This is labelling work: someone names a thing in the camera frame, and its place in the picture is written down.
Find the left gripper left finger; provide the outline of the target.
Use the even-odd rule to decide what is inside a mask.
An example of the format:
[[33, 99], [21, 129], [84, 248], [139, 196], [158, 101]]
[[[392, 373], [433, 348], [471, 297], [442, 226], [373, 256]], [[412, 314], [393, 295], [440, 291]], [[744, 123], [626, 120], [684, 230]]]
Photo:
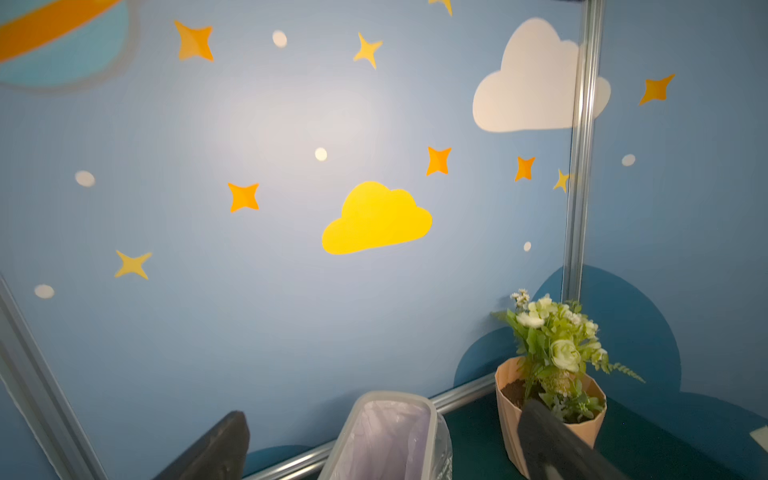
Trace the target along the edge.
[[154, 477], [154, 480], [240, 480], [250, 431], [242, 411], [231, 411]]

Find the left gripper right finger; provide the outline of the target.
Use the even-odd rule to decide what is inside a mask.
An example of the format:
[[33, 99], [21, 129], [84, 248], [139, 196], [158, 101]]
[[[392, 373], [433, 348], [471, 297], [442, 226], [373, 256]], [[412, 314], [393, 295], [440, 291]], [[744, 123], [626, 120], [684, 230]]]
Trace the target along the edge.
[[518, 437], [529, 479], [628, 479], [541, 402], [531, 401], [524, 406]]

